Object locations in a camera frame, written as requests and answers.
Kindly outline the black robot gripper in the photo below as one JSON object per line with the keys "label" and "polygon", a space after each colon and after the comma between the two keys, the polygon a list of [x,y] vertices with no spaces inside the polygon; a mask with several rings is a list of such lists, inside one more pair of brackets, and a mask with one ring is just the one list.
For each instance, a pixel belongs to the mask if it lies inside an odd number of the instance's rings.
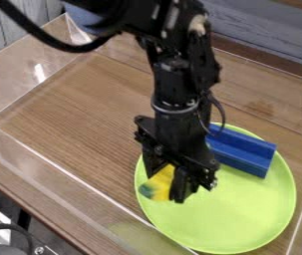
{"label": "black robot gripper", "polygon": [[136,117],[136,140],[144,147],[148,177],[172,164],[169,199],[184,203],[201,187],[212,190],[217,181],[220,163],[205,141],[211,134],[212,106],[153,109],[153,118]]}

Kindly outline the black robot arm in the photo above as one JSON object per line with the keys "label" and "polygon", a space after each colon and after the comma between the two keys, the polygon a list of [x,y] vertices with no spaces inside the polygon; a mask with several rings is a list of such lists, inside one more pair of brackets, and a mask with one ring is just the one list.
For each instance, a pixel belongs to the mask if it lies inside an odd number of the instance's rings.
{"label": "black robot arm", "polygon": [[55,38],[10,0],[2,12],[41,42],[69,53],[87,53],[130,33],[148,53],[154,78],[154,116],[136,117],[149,180],[140,193],[182,203],[201,188],[213,189],[220,163],[208,145],[212,87],[221,66],[212,49],[208,10],[201,0],[62,0],[78,27],[96,37],[82,45]]}

